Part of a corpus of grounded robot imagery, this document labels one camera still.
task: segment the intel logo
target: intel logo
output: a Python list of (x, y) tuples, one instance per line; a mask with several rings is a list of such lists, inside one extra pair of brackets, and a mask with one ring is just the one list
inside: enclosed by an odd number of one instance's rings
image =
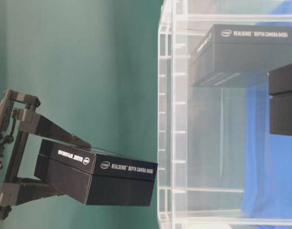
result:
[(100, 165), (100, 167), (102, 169), (107, 169), (107, 168), (110, 167), (110, 163), (108, 161), (104, 161), (104, 162), (102, 162), (102, 164)]
[(83, 160), (82, 163), (83, 163), (84, 165), (88, 165), (89, 162), (90, 162), (90, 159), (89, 159), (88, 157), (86, 157), (86, 158), (84, 158), (84, 160)]
[(231, 31), (231, 30), (223, 30), (223, 31), (221, 32), (221, 35), (222, 35), (223, 37), (229, 37), (231, 34), (232, 34), (232, 31)]

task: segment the black box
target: black box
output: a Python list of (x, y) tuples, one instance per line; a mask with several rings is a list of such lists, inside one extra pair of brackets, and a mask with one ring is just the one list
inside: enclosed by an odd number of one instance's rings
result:
[(270, 133), (292, 135), (292, 64), (269, 72)]
[(269, 94), (292, 92), (292, 64), (269, 72)]
[(35, 176), (85, 205), (149, 206), (157, 164), (42, 140)]
[(292, 63), (292, 27), (216, 24), (190, 58), (190, 84), (244, 88)]

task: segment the blue cloth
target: blue cloth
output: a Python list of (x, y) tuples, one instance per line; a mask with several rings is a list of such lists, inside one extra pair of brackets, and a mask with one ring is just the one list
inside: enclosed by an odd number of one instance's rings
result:
[[(292, 0), (272, 14), (292, 14)], [(292, 22), (258, 23), (292, 26)], [(268, 85), (246, 89), (245, 187), (242, 211), (252, 218), (292, 219), (292, 136), (269, 134)], [(258, 226), (285, 229), (289, 226)]]

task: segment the teal wall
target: teal wall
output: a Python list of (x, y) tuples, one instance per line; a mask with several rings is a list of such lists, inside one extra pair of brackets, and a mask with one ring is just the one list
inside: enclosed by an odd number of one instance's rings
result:
[[(115, 1), (121, 150), (157, 160), (157, 29), (162, 0)], [(129, 228), (157, 228), (156, 193), (150, 208), (129, 208)]]
[[(5, 88), (37, 95), (39, 113), (94, 146), (156, 161), (161, 4), (0, 0), (0, 99)], [(39, 146), (30, 136), (21, 177), (32, 177)], [(33, 201), (14, 207), (0, 228), (157, 228), (156, 191), (143, 208)]]

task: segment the clear acrylic container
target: clear acrylic container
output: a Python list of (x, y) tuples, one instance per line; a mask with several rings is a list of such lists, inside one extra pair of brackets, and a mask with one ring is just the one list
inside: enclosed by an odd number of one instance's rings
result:
[(292, 229), (292, 136), (269, 133), (267, 82), (243, 88), (191, 84), (191, 53), (214, 24), (292, 27), (292, 1), (164, 1), (158, 31), (159, 226)]

